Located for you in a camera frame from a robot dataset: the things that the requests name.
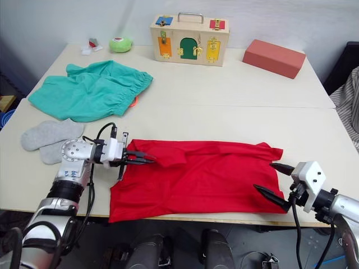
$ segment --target red shirt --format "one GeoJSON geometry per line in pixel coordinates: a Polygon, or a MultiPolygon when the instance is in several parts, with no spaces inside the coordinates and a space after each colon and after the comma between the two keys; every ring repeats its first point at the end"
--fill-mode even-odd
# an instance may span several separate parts
{"type": "Polygon", "coordinates": [[[269,165],[283,150],[266,143],[132,140],[128,150],[156,162],[128,165],[123,181],[111,188],[109,222],[176,213],[284,213],[253,186],[279,190],[269,165]]]}

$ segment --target green ball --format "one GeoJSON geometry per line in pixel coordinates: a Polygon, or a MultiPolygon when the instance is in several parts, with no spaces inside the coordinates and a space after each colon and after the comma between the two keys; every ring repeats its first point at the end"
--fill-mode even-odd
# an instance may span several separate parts
{"type": "Polygon", "coordinates": [[[113,52],[127,52],[131,49],[132,41],[128,38],[113,38],[109,46],[113,52]]]}

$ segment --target floor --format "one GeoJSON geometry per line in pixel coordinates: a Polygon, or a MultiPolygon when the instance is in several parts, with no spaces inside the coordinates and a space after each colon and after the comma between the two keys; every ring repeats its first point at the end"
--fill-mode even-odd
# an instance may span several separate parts
{"type": "MultiPolygon", "coordinates": [[[[186,222],[162,220],[125,221],[111,225],[90,224],[82,238],[80,248],[63,257],[60,269],[101,268],[103,254],[108,247],[119,243],[136,245],[139,240],[153,234],[168,235],[174,241],[174,265],[172,268],[204,268],[197,260],[196,249],[203,229],[217,229],[228,240],[232,248],[236,268],[240,268],[243,256],[251,251],[274,254],[279,259],[280,268],[298,268],[296,261],[296,231],[280,230],[266,233],[258,232],[257,226],[221,224],[214,222],[186,222]]],[[[302,229],[301,260],[303,268],[314,268],[326,245],[328,236],[318,234],[314,229],[302,229]]],[[[334,238],[325,261],[344,255],[334,238]]],[[[261,255],[250,255],[243,263],[245,269],[261,267],[261,255]]],[[[123,268],[113,262],[111,268],[123,268]]],[[[345,259],[340,259],[321,266],[322,269],[345,269],[345,259]]]]}

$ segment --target gray sock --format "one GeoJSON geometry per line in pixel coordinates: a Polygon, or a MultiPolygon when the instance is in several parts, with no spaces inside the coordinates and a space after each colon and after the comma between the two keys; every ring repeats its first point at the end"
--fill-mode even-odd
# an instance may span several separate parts
{"type": "Polygon", "coordinates": [[[66,140],[40,148],[40,158],[46,164],[56,164],[62,161],[61,146],[66,140]]]}
{"type": "Polygon", "coordinates": [[[21,136],[21,145],[25,150],[37,150],[43,146],[52,145],[62,140],[72,139],[82,135],[85,125],[70,119],[62,122],[46,120],[27,130],[21,136]]]}

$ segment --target orange door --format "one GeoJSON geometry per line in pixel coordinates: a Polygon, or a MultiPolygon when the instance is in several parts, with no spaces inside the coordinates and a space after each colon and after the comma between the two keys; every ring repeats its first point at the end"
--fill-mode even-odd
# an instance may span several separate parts
{"type": "Polygon", "coordinates": [[[159,47],[159,54],[168,59],[172,57],[172,51],[171,51],[171,39],[166,38],[165,42],[162,42],[163,38],[158,38],[158,47],[159,47]]]}

